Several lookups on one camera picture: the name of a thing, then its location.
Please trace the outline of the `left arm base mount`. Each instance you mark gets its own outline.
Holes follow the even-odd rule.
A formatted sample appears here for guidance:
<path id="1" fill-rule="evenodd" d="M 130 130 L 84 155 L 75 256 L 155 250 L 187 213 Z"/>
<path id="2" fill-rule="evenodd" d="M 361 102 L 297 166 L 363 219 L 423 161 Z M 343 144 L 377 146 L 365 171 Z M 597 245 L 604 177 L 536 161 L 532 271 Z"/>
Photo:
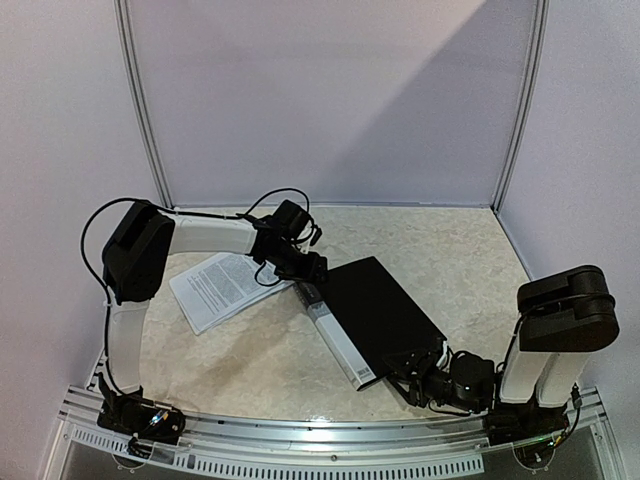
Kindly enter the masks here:
<path id="1" fill-rule="evenodd" d="M 103 403 L 97 425 L 105 430 L 141 440 L 176 445 L 186 428 L 184 413 L 141 396 L 140 391 L 117 394 L 104 376 L 98 376 Z"/>

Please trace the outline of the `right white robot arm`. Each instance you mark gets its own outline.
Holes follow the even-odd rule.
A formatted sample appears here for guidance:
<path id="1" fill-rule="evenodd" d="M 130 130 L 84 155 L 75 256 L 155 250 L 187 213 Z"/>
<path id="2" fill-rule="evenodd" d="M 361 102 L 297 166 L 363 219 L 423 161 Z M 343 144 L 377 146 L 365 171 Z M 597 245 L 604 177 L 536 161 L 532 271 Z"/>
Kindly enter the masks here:
<path id="1" fill-rule="evenodd" d="M 581 265 L 519 287 L 519 318 L 502 367 L 468 351 L 418 349 L 388 355 L 389 383 L 411 406 L 447 405 L 462 416 L 518 411 L 517 427 L 537 436 L 565 408 L 592 353 L 620 333 L 603 270 Z"/>

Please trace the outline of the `black file folder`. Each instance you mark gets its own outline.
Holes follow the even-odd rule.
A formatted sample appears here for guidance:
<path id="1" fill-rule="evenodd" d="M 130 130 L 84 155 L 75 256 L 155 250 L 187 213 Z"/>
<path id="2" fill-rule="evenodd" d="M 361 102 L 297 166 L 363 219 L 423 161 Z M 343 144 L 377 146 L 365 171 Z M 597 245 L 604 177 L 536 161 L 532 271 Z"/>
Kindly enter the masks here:
<path id="1" fill-rule="evenodd" d="M 361 391 L 422 359 L 442 367 L 446 336 L 374 256 L 294 291 L 349 383 Z"/>

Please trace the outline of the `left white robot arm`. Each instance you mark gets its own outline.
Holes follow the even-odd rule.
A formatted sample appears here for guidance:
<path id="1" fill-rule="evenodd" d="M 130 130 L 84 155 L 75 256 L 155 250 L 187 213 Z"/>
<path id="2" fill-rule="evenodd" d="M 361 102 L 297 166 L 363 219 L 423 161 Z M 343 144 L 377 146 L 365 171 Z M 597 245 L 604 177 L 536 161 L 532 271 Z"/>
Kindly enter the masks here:
<path id="1" fill-rule="evenodd" d="M 111 403 L 111 419 L 128 434 L 148 426 L 146 408 L 125 395 L 141 389 L 144 318 L 171 255 L 242 254 L 257 265 L 272 265 L 280 280 L 320 284 L 328 278 L 327 259 L 312 249 L 320 236 L 311 214 L 289 200 L 262 217 L 166 211 L 147 200 L 134 200 L 102 252 L 105 369 L 111 387 L 123 395 Z"/>

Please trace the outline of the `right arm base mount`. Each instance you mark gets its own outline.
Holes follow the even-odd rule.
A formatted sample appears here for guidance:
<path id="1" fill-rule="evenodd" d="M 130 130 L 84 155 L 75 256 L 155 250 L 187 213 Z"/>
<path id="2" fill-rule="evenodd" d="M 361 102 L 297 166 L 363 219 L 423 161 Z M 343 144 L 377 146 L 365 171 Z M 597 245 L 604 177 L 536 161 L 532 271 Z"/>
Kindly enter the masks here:
<path id="1" fill-rule="evenodd" d="M 543 408 L 535 397 L 521 404 L 496 400 L 483 418 L 483 427 L 491 446 L 546 439 L 554 432 L 568 433 L 572 428 L 567 404 Z"/>

